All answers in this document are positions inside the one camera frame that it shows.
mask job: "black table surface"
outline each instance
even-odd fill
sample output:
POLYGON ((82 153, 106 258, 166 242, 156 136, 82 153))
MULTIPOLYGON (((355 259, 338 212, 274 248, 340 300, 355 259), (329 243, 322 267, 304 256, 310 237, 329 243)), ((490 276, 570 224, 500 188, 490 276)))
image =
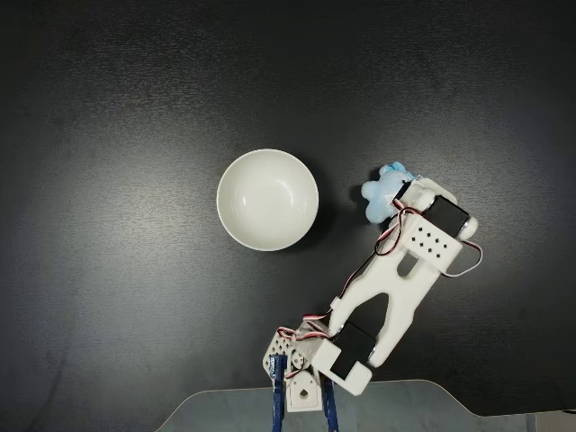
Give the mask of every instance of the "black table surface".
POLYGON ((193 393, 269 385, 275 328, 370 251, 359 185, 393 160, 459 197, 486 257, 435 284, 375 379, 480 415, 576 407, 570 2, 0 8, 1 430, 151 431, 193 393), (274 253, 215 204, 261 148, 320 194, 274 253))

